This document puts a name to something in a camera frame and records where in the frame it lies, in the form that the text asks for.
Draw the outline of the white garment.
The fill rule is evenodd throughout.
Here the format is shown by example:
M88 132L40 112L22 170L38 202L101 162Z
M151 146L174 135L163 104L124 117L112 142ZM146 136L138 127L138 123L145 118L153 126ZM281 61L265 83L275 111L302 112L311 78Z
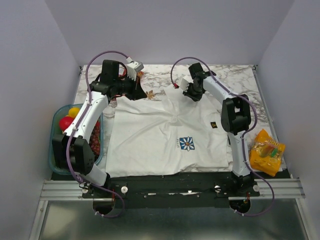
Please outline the white garment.
M111 177L228 167L228 136L207 96L193 101L171 86L164 92L160 101L117 99L105 165Z

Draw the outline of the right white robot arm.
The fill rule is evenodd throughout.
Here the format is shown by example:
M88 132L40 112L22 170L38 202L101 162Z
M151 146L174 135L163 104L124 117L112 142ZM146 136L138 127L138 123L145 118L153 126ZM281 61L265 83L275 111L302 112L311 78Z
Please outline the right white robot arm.
M221 125L227 133L232 152L232 172L226 186L233 195L241 196L254 185L254 177L248 162L249 151L245 134L251 124L251 111L247 95L231 92L215 76L213 71L204 71L200 63L189 68L192 82L182 80L179 87L183 94L197 102L209 92L221 104Z

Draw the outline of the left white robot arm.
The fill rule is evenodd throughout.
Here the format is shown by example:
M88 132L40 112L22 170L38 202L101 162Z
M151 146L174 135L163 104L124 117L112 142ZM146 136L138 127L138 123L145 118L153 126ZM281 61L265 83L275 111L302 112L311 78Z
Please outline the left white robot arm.
M101 198L107 197L111 185L109 175L99 169L90 147L90 137L103 110L110 100L127 97L129 100L145 99L138 75L144 68L139 61L127 58L127 64L104 60L101 73L89 84L89 92L79 113L71 124L52 138L55 165L59 169L73 169L78 179L94 184L93 191Z

